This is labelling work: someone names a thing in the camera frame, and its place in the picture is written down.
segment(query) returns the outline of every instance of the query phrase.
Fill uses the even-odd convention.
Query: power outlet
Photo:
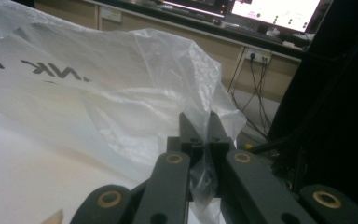
[[[271,60],[271,53],[260,50],[260,49],[252,49],[252,48],[246,48],[245,49],[245,58],[248,60],[251,60],[251,55],[254,54],[254,62],[262,63],[263,58],[267,59],[267,64],[269,64],[269,61]]]

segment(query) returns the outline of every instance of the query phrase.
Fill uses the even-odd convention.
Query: black cable
[[[251,59],[251,72],[252,72],[252,76],[254,78],[254,84],[255,84],[255,73],[253,70],[253,59]],[[248,100],[248,102],[245,104],[245,106],[242,108],[242,112],[243,110],[245,110],[246,106],[248,106],[248,104],[252,101],[252,99],[254,98],[254,96],[257,94],[257,88],[255,89],[254,93],[252,94],[251,98]]]
[[[235,69],[236,71],[238,70],[239,66],[240,66],[240,64],[237,64],[237,67],[236,67],[236,69]],[[231,85],[232,85],[232,83],[233,83],[233,81],[234,81],[234,78],[235,78],[235,73],[234,73],[234,75],[232,76],[231,80],[229,81],[229,85],[228,85],[227,91],[230,90]]]
[[[307,40],[310,42],[310,39],[308,38],[307,33],[302,33],[302,35],[304,35],[307,38]]]
[[[263,62],[261,64],[261,75],[260,75],[260,81],[259,81],[259,86],[258,86],[258,93],[257,93],[257,97],[258,97],[258,115],[260,117],[260,121],[261,121],[261,125],[263,126],[263,130],[264,130],[264,133],[267,134],[267,130],[266,130],[266,123],[264,122],[264,119],[263,119],[263,109],[264,109],[264,106],[263,106],[263,100],[261,98],[261,87],[263,85],[263,73],[264,73],[264,59],[263,59]]]
[[[253,136],[251,136],[250,134],[244,132],[243,130],[241,130],[242,134],[245,135],[247,138],[251,139],[252,141],[256,142],[257,144],[264,144],[263,142],[260,142],[259,140],[255,139]]]
[[[235,91],[233,91],[233,92],[231,93],[231,98],[232,98],[232,100],[234,101],[234,105],[237,107],[237,109],[240,109],[239,106],[238,106],[237,100],[235,99],[234,92],[235,92]],[[252,125],[252,126],[249,126],[250,128],[252,128],[252,129],[255,130],[256,132],[260,133],[264,138],[267,139],[267,135],[266,135],[266,134],[262,133],[262,132],[257,128],[257,126],[255,126],[255,124],[254,124],[249,118],[247,118],[247,120],[248,120],[249,123]]]
[[[262,80],[262,83],[261,83],[261,87],[260,87],[260,101],[261,101],[261,106],[262,106],[262,109],[263,109],[263,114],[264,114],[264,118],[266,120],[266,123],[268,125],[268,127],[270,128],[271,127],[271,121],[269,120],[269,117],[267,116],[267,113],[266,113],[266,109],[264,107],[264,98],[263,98],[263,89],[264,89],[264,84],[266,83],[266,74],[267,74],[267,67],[268,67],[268,59],[267,58],[264,58],[263,57],[263,67],[264,67],[264,71],[261,75],[261,80]]]

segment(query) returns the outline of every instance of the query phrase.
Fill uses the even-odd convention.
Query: white plastic sheet
[[[205,139],[213,110],[236,137],[245,117],[220,73],[180,36],[99,32],[0,1],[0,113],[136,181],[178,135],[181,112]]]

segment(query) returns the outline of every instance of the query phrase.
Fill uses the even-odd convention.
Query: monitor screen
[[[305,32],[320,0],[234,0],[231,14]]]

